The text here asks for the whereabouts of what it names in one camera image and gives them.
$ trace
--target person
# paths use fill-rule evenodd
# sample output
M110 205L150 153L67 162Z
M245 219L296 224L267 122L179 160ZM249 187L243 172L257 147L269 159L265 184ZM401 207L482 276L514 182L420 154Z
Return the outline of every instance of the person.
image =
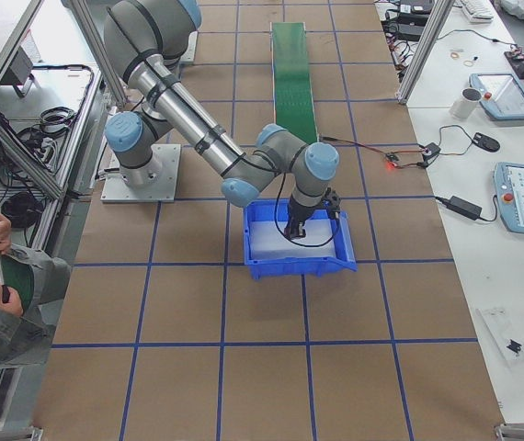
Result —
M10 234L11 222L0 213L0 254L9 291L3 303L0 286L0 365L27 358L36 346L51 341L39 305L63 298L70 278L62 259L11 243Z

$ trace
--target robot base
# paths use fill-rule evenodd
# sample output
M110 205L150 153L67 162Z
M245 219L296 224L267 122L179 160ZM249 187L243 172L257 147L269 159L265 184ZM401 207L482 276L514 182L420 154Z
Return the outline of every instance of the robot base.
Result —
M146 187L128 187L121 175L109 175L105 180L103 202L174 202L177 191L180 144L154 144L154 155L164 165L162 173ZM119 167L113 155L109 167Z

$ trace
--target keyboard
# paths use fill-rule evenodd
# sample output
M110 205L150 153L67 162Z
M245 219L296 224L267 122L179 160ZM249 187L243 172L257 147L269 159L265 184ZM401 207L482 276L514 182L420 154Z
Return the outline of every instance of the keyboard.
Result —
M471 23L490 23L493 21L493 12L489 0L456 0L462 6L462 13Z

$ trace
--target power adapter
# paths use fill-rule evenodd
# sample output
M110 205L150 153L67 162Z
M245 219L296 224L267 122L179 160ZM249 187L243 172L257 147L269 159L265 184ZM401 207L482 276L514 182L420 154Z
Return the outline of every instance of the power adapter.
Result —
M397 25L396 36L398 40L419 41L424 27L418 25Z
M447 209L450 209L462 216L476 221L481 219L483 209L478 205L471 204L469 201L452 196L450 199L436 197Z

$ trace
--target white mug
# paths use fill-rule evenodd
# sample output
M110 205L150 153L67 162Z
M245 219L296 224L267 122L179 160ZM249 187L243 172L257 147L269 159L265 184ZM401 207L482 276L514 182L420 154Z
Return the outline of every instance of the white mug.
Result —
M458 119L467 119L481 99L481 92L472 87L462 90L460 97L450 107L450 113Z

